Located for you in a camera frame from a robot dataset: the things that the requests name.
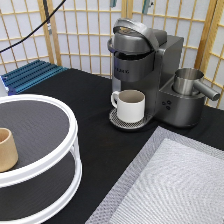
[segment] stainless steel pitcher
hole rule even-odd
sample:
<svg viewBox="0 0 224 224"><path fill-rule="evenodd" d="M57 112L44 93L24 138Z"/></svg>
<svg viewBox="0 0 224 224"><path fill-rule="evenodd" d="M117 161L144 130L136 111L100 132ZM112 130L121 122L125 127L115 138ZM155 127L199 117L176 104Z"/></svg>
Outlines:
<svg viewBox="0 0 224 224"><path fill-rule="evenodd" d="M177 93L185 96L195 95L198 90L212 101L218 100L220 94L202 83L203 77L204 74L194 68L178 69L175 72L173 89Z"/></svg>

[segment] black mesh mat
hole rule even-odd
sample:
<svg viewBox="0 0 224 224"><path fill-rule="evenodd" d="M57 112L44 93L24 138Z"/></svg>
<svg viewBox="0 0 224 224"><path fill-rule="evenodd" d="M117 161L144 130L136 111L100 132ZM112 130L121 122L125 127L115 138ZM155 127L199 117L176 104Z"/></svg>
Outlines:
<svg viewBox="0 0 224 224"><path fill-rule="evenodd" d="M0 188L0 221L25 218L47 208L71 184L75 161L68 153L41 175L10 187Z"/></svg>
<svg viewBox="0 0 224 224"><path fill-rule="evenodd" d="M19 160L13 170L52 152L66 137L69 120L50 103L15 101L0 104L0 127L10 129L15 140Z"/></svg>

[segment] beige cup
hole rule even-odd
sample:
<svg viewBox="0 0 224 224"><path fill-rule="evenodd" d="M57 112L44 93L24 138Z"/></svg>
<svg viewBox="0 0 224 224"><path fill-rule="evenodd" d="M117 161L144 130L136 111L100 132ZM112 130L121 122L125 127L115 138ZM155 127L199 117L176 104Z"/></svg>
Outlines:
<svg viewBox="0 0 224 224"><path fill-rule="evenodd" d="M12 132L6 128L0 128L0 172L9 170L17 161L18 153Z"/></svg>

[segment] black tablecloth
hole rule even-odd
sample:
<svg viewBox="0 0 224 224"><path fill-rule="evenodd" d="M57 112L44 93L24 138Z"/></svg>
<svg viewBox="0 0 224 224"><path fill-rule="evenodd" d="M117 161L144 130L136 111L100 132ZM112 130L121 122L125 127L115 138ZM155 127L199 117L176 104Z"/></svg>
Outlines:
<svg viewBox="0 0 224 224"><path fill-rule="evenodd" d="M111 80L79 70L64 71L23 92L66 103L78 121L83 176L69 204L47 224L85 223L158 126L224 150L224 111L204 107L200 123L177 129L151 121L139 132L115 129L108 116Z"/></svg>

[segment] white tiered stand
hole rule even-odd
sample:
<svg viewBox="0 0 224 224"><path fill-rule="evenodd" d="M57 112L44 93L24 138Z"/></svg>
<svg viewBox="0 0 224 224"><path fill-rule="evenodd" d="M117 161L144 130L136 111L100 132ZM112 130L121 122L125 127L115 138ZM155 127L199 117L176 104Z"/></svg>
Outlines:
<svg viewBox="0 0 224 224"><path fill-rule="evenodd" d="M18 220L0 221L0 224L35 224L46 221L47 219L58 213L62 208L64 208L66 204L72 199L78 189L82 176L82 163L80 160L77 136L78 125L72 110L66 104L59 100L41 95L27 94L2 97L0 98L0 104L22 100L42 101L59 107L68 116L70 127L68 134L62 141L62 143L44 158L20 169L0 173L0 188L15 185L36 177L37 175L45 172L46 170L57 164L69 151L72 153L73 158L75 160L75 175L69 188L65 191L65 193L57 201L55 201L53 204L51 204L44 210L29 217L25 217Z"/></svg>

